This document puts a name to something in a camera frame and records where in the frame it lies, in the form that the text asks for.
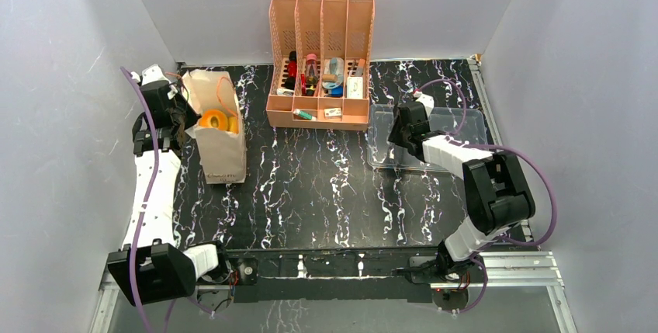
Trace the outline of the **orange fake bagel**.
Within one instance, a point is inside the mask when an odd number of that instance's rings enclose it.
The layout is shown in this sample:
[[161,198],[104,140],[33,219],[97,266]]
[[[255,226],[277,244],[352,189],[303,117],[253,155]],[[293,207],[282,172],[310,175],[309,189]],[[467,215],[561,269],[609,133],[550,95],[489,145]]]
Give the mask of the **orange fake bagel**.
[[238,117],[229,116],[227,118],[227,132],[231,132],[232,134],[240,133],[240,120]]
[[203,113],[199,119],[199,126],[213,128],[222,131],[229,130],[227,115],[218,109],[209,109]]

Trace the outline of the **printed paper bag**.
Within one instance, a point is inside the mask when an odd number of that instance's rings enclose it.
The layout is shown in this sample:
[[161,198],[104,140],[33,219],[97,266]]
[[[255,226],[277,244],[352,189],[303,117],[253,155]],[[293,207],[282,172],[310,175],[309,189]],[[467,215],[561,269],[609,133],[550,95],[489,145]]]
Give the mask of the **printed paper bag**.
[[186,130],[196,141],[203,175],[209,184],[243,183],[247,175],[246,139],[240,103],[230,75],[226,71],[192,70],[182,76],[188,90],[186,99],[202,116],[209,109],[218,109],[227,117],[240,120],[240,133],[205,128],[196,125]]

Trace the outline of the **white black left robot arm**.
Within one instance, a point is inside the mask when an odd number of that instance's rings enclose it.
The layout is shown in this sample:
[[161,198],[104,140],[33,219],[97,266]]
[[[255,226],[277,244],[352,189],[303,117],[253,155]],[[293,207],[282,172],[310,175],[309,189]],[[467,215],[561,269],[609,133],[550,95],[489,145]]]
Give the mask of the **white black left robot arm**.
[[190,297],[197,283],[225,283],[234,271],[220,241],[178,249],[173,234],[175,183],[181,168],[179,131],[198,120],[182,87],[157,64],[122,72],[144,111],[132,130],[137,180],[130,222],[106,266],[128,301],[152,304]]

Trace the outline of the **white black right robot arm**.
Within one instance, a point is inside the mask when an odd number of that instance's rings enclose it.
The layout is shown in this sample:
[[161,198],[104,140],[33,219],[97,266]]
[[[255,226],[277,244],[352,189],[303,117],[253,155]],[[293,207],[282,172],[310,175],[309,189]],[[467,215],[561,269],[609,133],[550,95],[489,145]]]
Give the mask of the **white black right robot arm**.
[[444,131],[432,130],[428,108],[418,100],[394,106],[393,114],[388,141],[419,161],[438,165],[460,178],[466,195],[466,217],[439,243],[435,258],[393,273],[412,283],[458,281],[483,248],[534,216],[535,201],[525,174],[511,152],[473,147]]

